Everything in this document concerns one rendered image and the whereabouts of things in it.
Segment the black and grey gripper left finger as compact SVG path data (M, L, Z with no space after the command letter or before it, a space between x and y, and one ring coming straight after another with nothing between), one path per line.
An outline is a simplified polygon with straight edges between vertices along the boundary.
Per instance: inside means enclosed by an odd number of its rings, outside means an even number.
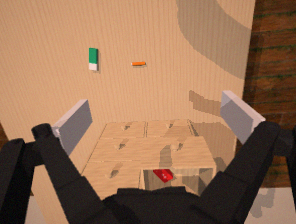
M69 224L120 224L69 158L92 122L88 99L81 99L52 127L34 126L35 141L17 138L3 145L0 224L25 224L34 170L45 164Z

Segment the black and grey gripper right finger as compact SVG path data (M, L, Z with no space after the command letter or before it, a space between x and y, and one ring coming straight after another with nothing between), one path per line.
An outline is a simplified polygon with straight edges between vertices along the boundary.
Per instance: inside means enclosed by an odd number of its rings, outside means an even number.
M243 146L175 224L244 224L274 155L286 157L296 210L296 125L265 121L230 90L222 91L220 115Z

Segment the red 9v battery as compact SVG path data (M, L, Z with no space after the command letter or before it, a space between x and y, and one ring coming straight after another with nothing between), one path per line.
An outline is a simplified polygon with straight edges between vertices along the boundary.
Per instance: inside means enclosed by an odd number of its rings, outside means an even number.
M169 169L153 169L153 172L164 182L173 179L173 173Z

